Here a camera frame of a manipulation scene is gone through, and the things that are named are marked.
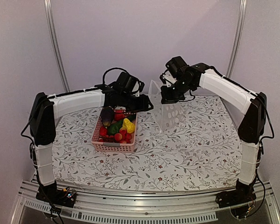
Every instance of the clear plastic container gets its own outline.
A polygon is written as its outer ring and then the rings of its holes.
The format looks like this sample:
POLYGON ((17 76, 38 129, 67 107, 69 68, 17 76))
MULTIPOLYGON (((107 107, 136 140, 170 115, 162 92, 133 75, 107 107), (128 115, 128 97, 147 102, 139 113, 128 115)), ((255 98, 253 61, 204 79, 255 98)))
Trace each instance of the clear plastic container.
POLYGON ((148 91, 150 101, 154 105, 154 109, 150 112, 160 128, 160 133, 169 131, 170 129, 174 128, 176 124, 185 119, 180 103, 161 104, 162 85, 162 82, 151 80, 148 91))

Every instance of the pink basket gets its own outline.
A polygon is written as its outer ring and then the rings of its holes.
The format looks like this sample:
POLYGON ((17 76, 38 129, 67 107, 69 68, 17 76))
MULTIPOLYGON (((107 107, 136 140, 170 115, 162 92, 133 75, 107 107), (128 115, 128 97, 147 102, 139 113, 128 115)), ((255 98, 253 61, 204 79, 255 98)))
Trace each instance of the pink basket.
MULTIPOLYGON (((124 112, 125 116, 129 116, 132 113, 124 112)), ((137 115, 136 119, 133 121, 137 128, 137 115)), ((117 142, 100 142, 99 139, 99 130, 103 126, 102 118, 99 116, 97 125, 94 129, 93 137, 92 137, 92 144, 94 145, 97 151, 105 151, 105 152, 120 152, 120 153, 132 153, 134 151, 134 144, 135 144, 135 137, 136 137, 136 129, 133 133, 133 137, 131 139, 131 143, 117 143, 117 142)))

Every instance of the white backdrop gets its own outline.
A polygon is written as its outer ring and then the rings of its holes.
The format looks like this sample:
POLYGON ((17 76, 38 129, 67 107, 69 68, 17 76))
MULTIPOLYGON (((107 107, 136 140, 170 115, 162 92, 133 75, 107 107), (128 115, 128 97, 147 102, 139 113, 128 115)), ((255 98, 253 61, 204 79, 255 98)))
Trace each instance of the white backdrop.
POLYGON ((0 224, 34 171, 20 136, 38 92, 62 92, 42 0, 0 0, 0 224))
MULTIPOLYGON (((248 1, 233 80, 267 95, 275 139, 264 140, 260 171, 269 180, 280 208, 280 1, 248 1)), ((242 116, 232 109, 239 124, 242 116)), ((271 135, 268 123, 266 134, 271 135)))
MULTIPOLYGON (((122 67, 148 90, 165 63, 181 55, 192 65, 225 73, 240 1, 55 0, 57 38, 71 90, 102 82, 105 70, 122 67)), ((111 72, 107 81, 117 78, 111 72)))

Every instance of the vertical metal pole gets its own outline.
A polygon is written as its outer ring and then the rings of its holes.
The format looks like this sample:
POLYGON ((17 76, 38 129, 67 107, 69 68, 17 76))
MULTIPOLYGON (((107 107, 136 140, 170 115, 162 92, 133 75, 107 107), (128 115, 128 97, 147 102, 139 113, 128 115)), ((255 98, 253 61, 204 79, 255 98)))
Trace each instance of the vertical metal pole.
POLYGON ((55 25, 54 25, 54 20, 53 20, 53 12, 52 12, 52 6, 51 6, 51 0, 44 0, 45 4, 45 11, 46 11, 46 16, 47 16, 47 22, 48 22, 48 27, 49 27, 49 33, 52 41, 52 46, 60 74, 60 78, 62 81, 62 85, 64 88, 64 91, 70 92, 70 87, 67 82, 67 78, 65 75, 64 67, 63 67, 63 62, 61 59, 61 54, 57 42, 57 36, 56 36, 56 30, 55 30, 55 25))
POLYGON ((238 54, 239 43, 240 43, 240 39, 242 36, 242 30, 243 30, 243 26, 244 26, 246 6, 247 6, 247 0, 241 0, 240 5, 239 5, 237 31, 236 31, 236 35, 235 35, 235 39, 234 39, 234 43, 233 43, 233 49, 232 49, 231 57, 229 60, 227 72, 226 72, 226 76, 228 78, 230 78, 232 75, 233 67, 234 67, 236 57, 238 54))

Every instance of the floral tablecloth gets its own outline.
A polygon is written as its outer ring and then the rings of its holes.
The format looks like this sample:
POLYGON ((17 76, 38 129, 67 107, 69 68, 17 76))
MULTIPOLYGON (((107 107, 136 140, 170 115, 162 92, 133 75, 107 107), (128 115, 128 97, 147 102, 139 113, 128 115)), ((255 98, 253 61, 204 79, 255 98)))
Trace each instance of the floral tablecloth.
POLYGON ((97 152, 91 145, 101 108, 64 116, 53 144, 55 178, 145 191, 234 186, 242 147, 221 99, 197 96, 182 108, 186 119, 165 133, 150 112, 138 113, 135 151, 129 154, 97 152))

